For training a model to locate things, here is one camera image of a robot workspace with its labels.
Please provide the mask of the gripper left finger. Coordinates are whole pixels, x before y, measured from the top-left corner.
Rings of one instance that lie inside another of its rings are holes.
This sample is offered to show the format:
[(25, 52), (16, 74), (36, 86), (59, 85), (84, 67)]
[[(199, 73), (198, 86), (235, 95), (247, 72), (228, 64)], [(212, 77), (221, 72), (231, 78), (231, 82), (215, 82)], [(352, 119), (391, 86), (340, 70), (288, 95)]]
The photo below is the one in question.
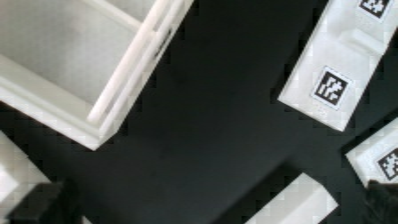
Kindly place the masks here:
[(6, 215), (9, 224), (66, 224), (64, 187), (40, 183)]

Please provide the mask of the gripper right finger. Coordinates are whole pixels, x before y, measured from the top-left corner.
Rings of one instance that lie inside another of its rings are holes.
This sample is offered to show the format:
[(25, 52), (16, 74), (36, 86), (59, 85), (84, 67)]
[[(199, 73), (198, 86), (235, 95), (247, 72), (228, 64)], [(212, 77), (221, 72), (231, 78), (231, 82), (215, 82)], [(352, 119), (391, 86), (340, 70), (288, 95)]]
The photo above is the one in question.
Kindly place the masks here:
[(398, 184), (368, 182), (363, 224), (398, 224)]

